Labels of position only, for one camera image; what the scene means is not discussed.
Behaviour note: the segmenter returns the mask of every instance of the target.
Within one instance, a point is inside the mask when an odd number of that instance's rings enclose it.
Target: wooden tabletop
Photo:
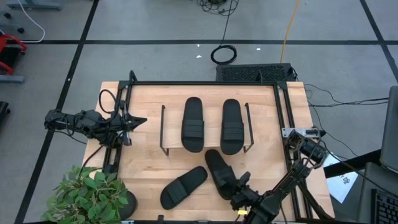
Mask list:
[[[101,89],[108,89],[116,95],[118,82],[103,82]],[[298,128],[312,127],[312,119],[307,104],[307,97],[303,83],[288,83],[290,104],[295,125]],[[286,164],[282,151],[282,140],[279,130],[274,91],[271,86],[162,86],[138,85],[132,89],[129,112],[133,116],[144,117],[148,120],[130,133],[132,146],[124,146],[119,166],[119,178],[126,187],[137,197],[138,208],[131,219],[156,220],[158,215],[164,215],[165,220],[235,220],[237,214],[232,211],[229,201],[223,200],[218,194],[211,175],[206,182],[199,186],[180,205],[171,210],[164,210],[160,204],[160,193],[163,188],[178,176],[183,175],[196,166],[203,166],[207,171],[204,149],[200,153],[191,153],[184,148],[170,150],[169,157],[165,156],[159,147],[160,115],[162,105],[165,105],[166,125],[173,123],[173,116],[167,113],[183,113],[185,101],[191,96],[199,97],[204,111],[221,113],[225,100],[233,98],[240,102],[242,109],[249,103],[254,145],[247,152],[243,150],[233,156],[223,156],[227,164],[231,165],[236,176],[240,177],[246,171],[251,173],[249,185],[252,189],[263,194],[273,189],[275,184],[286,174]],[[280,91],[281,104],[284,110],[285,124],[288,124]],[[112,110],[114,102],[108,94],[103,94],[105,110]],[[96,110],[105,118],[97,104]],[[242,113],[246,127],[246,112]],[[206,125],[221,125],[221,116],[216,119],[205,116]],[[84,160],[98,148],[97,140],[90,139],[87,144]],[[101,150],[87,164],[87,166],[103,165],[105,150]],[[334,217],[325,173],[322,168],[313,170],[307,178],[309,191],[323,209]],[[298,191],[301,215],[305,216],[302,197]],[[294,220],[292,199],[288,196],[282,206],[289,221]],[[282,221],[279,214],[275,220]]]

